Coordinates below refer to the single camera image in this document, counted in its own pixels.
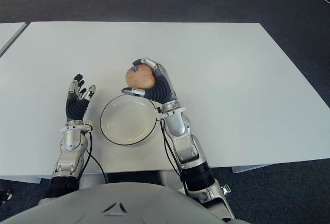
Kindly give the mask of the robot left hand black silver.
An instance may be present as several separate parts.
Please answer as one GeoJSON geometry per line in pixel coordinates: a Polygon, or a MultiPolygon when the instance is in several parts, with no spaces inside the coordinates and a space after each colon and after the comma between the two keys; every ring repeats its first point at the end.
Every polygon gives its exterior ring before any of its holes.
{"type": "Polygon", "coordinates": [[[96,86],[81,89],[85,81],[81,74],[77,74],[70,83],[65,105],[67,122],[83,121],[89,103],[96,92],[96,86]]]}

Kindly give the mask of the robot right hand black silver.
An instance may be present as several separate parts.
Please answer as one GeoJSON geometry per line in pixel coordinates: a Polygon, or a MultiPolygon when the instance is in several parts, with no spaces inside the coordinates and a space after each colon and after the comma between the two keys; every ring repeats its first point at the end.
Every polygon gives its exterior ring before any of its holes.
{"type": "Polygon", "coordinates": [[[135,67],[140,65],[149,66],[155,78],[155,84],[150,89],[126,87],[122,89],[123,94],[143,97],[160,104],[166,104],[167,102],[177,100],[175,90],[163,65],[147,57],[135,60],[133,65],[135,67]]]}

